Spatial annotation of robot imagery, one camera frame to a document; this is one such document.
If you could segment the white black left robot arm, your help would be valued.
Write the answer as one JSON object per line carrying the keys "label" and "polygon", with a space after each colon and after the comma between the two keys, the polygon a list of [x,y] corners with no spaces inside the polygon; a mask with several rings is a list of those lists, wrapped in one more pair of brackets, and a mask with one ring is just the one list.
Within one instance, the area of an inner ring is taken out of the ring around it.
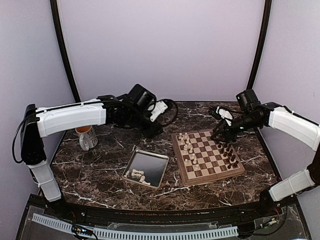
{"label": "white black left robot arm", "polygon": [[120,96],[107,94],[87,101],[53,107],[29,104],[13,137],[14,140],[20,140],[21,158],[14,161],[27,166],[53,214],[67,218],[71,208],[55,179],[43,139],[79,127],[101,125],[136,129],[145,138],[152,139],[163,133],[166,126],[175,122],[177,114],[166,123],[157,120],[171,108],[175,108],[175,113],[179,112],[174,100],[157,99],[152,92],[138,83],[128,93]]}

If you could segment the silver metal tray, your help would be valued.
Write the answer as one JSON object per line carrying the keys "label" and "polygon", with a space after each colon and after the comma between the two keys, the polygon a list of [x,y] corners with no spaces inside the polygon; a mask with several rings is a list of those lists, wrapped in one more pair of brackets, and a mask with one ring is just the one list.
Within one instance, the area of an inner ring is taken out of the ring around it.
{"label": "silver metal tray", "polygon": [[[136,149],[133,152],[121,178],[125,181],[129,181],[138,185],[158,189],[161,186],[164,178],[169,159],[170,158],[167,155]],[[150,185],[145,185],[137,181],[124,178],[123,175],[125,172],[128,170],[132,171],[132,169],[144,171],[145,181],[150,183]]]}

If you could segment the white chess queen piece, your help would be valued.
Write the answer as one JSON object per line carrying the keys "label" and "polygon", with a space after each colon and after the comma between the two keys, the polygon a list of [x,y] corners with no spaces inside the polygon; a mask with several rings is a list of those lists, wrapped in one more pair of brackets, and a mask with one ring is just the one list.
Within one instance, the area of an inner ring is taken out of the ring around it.
{"label": "white chess queen piece", "polygon": [[185,145],[183,146],[183,153],[187,154],[188,153],[188,149],[185,148]]}

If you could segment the wooden chessboard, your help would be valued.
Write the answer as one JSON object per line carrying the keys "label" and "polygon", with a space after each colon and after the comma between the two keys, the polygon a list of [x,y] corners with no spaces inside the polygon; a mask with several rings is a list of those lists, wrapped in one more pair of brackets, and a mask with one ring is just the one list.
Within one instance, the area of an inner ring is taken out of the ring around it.
{"label": "wooden chessboard", "polygon": [[[193,148],[192,153],[184,153],[184,145],[186,139],[184,134],[188,134],[189,149]],[[207,184],[231,177],[236,177],[245,173],[245,168],[236,152],[239,160],[239,167],[227,170],[224,161],[220,157],[217,148],[219,142],[211,140],[212,130],[204,129],[198,131],[182,132],[183,139],[179,140],[179,133],[171,134],[171,141],[175,157],[177,159],[182,183],[185,187],[193,185]],[[199,170],[195,170],[195,165],[191,159],[191,155],[195,154]]]}

